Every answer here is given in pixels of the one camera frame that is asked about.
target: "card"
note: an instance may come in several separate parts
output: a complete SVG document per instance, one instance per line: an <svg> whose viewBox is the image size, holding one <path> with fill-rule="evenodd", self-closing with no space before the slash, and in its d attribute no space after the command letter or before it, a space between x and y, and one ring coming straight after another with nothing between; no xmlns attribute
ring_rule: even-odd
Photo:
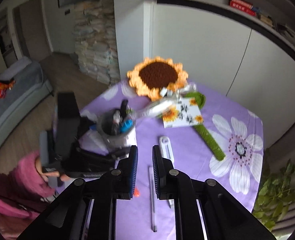
<svg viewBox="0 0 295 240"><path fill-rule="evenodd" d="M182 98L168 112L162 115L164 128L193 126L203 123L201 111L195 98Z"/></svg>

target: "brown flower center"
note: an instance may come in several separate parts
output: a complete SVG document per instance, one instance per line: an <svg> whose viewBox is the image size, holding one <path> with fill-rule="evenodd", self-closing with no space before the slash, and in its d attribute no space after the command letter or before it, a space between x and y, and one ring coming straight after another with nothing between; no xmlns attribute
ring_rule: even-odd
<svg viewBox="0 0 295 240"><path fill-rule="evenodd" d="M149 89L167 87L170 83L175 83L178 78L175 69L163 62L147 65L140 70L139 76Z"/></svg>

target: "wooden floor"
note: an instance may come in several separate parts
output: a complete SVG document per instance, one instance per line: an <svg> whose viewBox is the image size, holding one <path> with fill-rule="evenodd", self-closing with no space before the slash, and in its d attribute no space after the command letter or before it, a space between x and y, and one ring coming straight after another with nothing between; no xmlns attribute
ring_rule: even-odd
<svg viewBox="0 0 295 240"><path fill-rule="evenodd" d="M93 78L81 73L68 55L52 54L40 62L54 93L73 91L81 110L107 89ZM56 97L41 101L12 131L0 148L0 172L8 173L26 154L39 148L39 134L51 127Z"/></svg>

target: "purple tablecloth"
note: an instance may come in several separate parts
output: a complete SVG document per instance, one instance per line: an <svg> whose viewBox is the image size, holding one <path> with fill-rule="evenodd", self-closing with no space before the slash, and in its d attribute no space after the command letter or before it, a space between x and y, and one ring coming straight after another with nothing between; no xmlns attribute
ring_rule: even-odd
<svg viewBox="0 0 295 240"><path fill-rule="evenodd" d="M176 169L193 179L217 180L252 211L262 169L262 121L225 96L200 84L197 84L197 87L206 97L205 105L201 109L204 126L225 152L225 159L218 162L192 127L165 129L161 119L138 120L136 187L140 191L140 196L134 197L131 201L117 202L117 240L175 239L174 211L170 209L167 201L157 200L158 231L154 233L151 229L148 166L152 165L152 146L159 143L160 136L170 138ZM129 106L134 110L150 103L149 98L137 96L129 87L128 81L122 81L93 100L81 114L95 118L111 108L119 107L124 98L129 99ZM97 132L89 131L80 142L84 149L99 153L107 152Z"/></svg>

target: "white flower print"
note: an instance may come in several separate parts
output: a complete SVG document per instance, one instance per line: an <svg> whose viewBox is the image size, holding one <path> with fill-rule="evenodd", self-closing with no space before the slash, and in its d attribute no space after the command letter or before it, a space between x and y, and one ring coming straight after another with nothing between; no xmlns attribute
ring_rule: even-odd
<svg viewBox="0 0 295 240"><path fill-rule="evenodd" d="M111 88L109 88L108 90L106 90L101 96L109 101L111 100L113 97L115 97L115 95L117 94L119 90L118 85L116 84L115 86L112 86Z"/></svg>
<svg viewBox="0 0 295 240"><path fill-rule="evenodd" d="M121 89L123 95L125 95L127 98L134 98L137 96L135 89L129 86L129 82L127 80L121 83Z"/></svg>
<svg viewBox="0 0 295 240"><path fill-rule="evenodd" d="M81 113L81 116L86 116L88 119L92 120L93 122L96 122L96 121L97 121L97 116L96 116L96 114L94 114L94 113L90 113L89 110L84 110L84 111Z"/></svg>
<svg viewBox="0 0 295 240"><path fill-rule="evenodd" d="M252 116L254 118L258 118L258 116L256 114L254 114L253 112L251 112L250 110L248 110L248 112L249 112L249 115L250 116Z"/></svg>
<svg viewBox="0 0 295 240"><path fill-rule="evenodd" d="M235 192L247 194L249 192L251 171L254 179L259 182L262 171L263 156L255 151L263 149L263 140L256 134L247 136L244 122L231 118L232 132L228 121L218 114L214 114L212 121L220 133L209 130L218 145L225 152L226 157L218 161L212 156L209 167L212 174L222 177L230 171L230 185Z"/></svg>

